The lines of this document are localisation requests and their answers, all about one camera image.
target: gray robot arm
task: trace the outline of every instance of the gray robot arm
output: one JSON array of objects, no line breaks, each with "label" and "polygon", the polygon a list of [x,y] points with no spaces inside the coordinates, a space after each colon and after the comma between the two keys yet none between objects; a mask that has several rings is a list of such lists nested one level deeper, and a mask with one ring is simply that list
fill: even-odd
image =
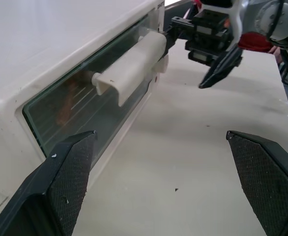
[{"label": "gray robot arm", "polygon": [[200,88],[211,87],[240,64],[242,50],[237,44],[247,32],[265,35],[273,45],[280,47],[288,69],[288,0],[201,2],[199,13],[191,19],[174,17],[165,33],[171,47],[184,32],[189,39],[186,42],[189,59],[211,67]]}]

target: toaster oven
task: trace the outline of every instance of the toaster oven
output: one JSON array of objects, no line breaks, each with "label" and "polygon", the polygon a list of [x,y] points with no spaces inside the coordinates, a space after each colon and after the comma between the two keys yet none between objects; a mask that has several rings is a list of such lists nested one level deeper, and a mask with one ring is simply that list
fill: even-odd
[{"label": "toaster oven", "polygon": [[2,10],[0,212],[68,136],[96,131],[91,168],[113,151],[158,82],[164,2],[79,2]]}]

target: white table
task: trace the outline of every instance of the white table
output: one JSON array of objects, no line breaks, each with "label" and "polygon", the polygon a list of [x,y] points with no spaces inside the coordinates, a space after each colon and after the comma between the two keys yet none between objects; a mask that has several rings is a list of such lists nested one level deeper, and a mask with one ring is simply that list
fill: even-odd
[{"label": "white table", "polygon": [[176,2],[179,2],[179,1],[181,1],[181,0],[165,0],[164,5],[169,6],[169,5],[174,4]]},{"label": "white table", "polygon": [[248,132],[288,151],[288,103],[272,55],[198,89],[207,67],[170,51],[166,74],[89,189],[75,236],[265,236],[225,135]]}]

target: black cable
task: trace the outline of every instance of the black cable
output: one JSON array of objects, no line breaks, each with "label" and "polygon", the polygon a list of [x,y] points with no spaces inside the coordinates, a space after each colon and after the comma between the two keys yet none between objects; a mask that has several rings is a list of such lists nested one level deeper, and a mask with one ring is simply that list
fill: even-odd
[{"label": "black cable", "polygon": [[[285,3],[285,0],[279,0],[279,5],[277,7],[275,18],[274,18],[274,20],[273,20],[273,22],[271,24],[270,30],[266,34],[266,38],[267,38],[267,40],[269,42],[274,42],[271,39],[271,36],[274,33],[274,30],[276,29],[276,26],[277,26],[277,24],[278,24],[278,22],[280,20],[281,15],[282,15],[282,11],[283,11],[283,8],[284,8],[284,3]],[[285,81],[285,79],[286,79],[286,77],[288,75],[288,53],[287,53],[287,51],[281,49],[281,56],[282,56],[282,59],[283,59],[283,62],[284,62],[283,74],[281,73],[282,83],[284,85],[288,85],[288,82]]]},{"label": "black cable", "polygon": [[285,81],[285,79],[287,77],[287,74],[288,74],[288,53],[287,53],[287,51],[281,49],[281,56],[282,56],[282,59],[283,59],[283,62],[284,62],[284,67],[285,67],[285,69],[284,69],[285,73],[283,75],[281,75],[282,83],[284,85],[288,85],[288,82]]}]

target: white handle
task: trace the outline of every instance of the white handle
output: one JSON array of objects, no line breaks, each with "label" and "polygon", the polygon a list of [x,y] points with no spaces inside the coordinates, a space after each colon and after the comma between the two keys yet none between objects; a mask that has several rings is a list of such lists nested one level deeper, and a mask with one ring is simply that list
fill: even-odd
[{"label": "white handle", "polygon": [[149,32],[103,73],[94,75],[92,83],[98,95],[112,86],[118,91],[122,106],[162,57],[165,46],[163,34]]}]

